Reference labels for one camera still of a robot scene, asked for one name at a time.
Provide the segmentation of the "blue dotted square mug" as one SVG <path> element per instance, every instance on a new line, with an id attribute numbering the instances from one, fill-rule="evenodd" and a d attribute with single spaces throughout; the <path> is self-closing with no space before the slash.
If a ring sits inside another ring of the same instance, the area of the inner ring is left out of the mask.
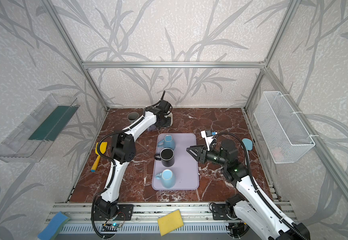
<path id="1" fill-rule="evenodd" d="M 164 138 L 157 143 L 157 147 L 174 150 L 176 148 L 176 143 L 172 135 L 165 135 Z"/>

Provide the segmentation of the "grey mug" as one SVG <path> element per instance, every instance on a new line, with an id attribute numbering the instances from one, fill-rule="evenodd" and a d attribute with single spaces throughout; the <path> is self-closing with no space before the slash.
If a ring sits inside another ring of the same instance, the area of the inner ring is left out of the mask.
<path id="1" fill-rule="evenodd" d="M 131 112 L 127 115 L 127 120 L 130 124 L 134 123 L 140 117 L 139 113 Z"/>

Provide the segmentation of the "white faceted mug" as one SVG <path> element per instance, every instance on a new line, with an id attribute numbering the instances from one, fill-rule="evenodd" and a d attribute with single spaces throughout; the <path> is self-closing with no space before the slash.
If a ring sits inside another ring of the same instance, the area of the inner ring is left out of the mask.
<path id="1" fill-rule="evenodd" d="M 173 125 L 173 113 L 169 113 L 167 116 L 166 116 L 166 127 L 171 127 Z"/>

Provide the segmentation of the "lavender mug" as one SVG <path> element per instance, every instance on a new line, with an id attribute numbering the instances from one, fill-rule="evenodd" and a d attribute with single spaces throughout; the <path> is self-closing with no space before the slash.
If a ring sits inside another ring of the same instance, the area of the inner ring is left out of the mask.
<path id="1" fill-rule="evenodd" d="M 157 130 L 157 127 L 156 125 L 151 125 L 147 128 L 147 132 L 153 132 L 153 131 L 156 131 Z"/>

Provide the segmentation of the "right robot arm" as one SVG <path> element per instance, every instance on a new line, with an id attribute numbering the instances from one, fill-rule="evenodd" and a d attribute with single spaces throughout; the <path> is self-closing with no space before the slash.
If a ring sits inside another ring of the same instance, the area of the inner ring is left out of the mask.
<path id="1" fill-rule="evenodd" d="M 236 143 L 225 139 L 217 151 L 216 145 L 221 136 L 232 136 L 244 151 L 245 164 L 238 160 Z M 261 189 L 252 175 L 249 151 L 253 142 L 240 139 L 231 133 L 202 131 L 205 145 L 190 146 L 187 152 L 199 163 L 212 162 L 223 166 L 223 175 L 236 187 L 239 193 L 226 201 L 227 217 L 246 223 L 262 240 L 309 240 L 310 232 L 302 224 L 296 224 L 278 208 Z"/>

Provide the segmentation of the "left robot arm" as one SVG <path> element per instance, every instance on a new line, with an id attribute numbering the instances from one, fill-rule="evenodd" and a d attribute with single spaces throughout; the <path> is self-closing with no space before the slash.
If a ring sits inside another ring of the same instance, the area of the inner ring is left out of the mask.
<path id="1" fill-rule="evenodd" d="M 93 197 L 91 215 L 100 213 L 107 219 L 113 219 L 117 215 L 121 183 L 129 163 L 136 156 L 138 137 L 151 126 L 161 129 L 173 124 L 173 119 L 169 116 L 173 106 L 164 100 L 165 93 L 157 103 L 145 107 L 143 114 L 129 126 L 108 134 L 99 141 L 101 144 L 112 138 L 110 155 L 99 153 L 101 158 L 110 161 L 112 165 L 104 189 Z"/>

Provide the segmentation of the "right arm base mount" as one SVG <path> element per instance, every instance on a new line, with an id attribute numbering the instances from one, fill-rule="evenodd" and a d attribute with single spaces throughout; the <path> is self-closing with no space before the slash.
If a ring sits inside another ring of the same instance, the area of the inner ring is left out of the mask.
<path id="1" fill-rule="evenodd" d="M 210 203 L 209 210 L 215 221 L 225 222 L 247 222 L 253 211 L 246 202 L 239 202 L 235 205 Z"/>

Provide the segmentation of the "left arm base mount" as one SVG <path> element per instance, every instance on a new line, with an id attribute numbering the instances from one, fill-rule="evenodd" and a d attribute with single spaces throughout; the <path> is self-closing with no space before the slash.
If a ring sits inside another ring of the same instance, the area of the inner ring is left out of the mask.
<path id="1" fill-rule="evenodd" d="M 133 214 L 134 205 L 120 204 L 109 207 L 100 207 L 95 205 L 91 219 L 94 221 L 130 221 Z"/>

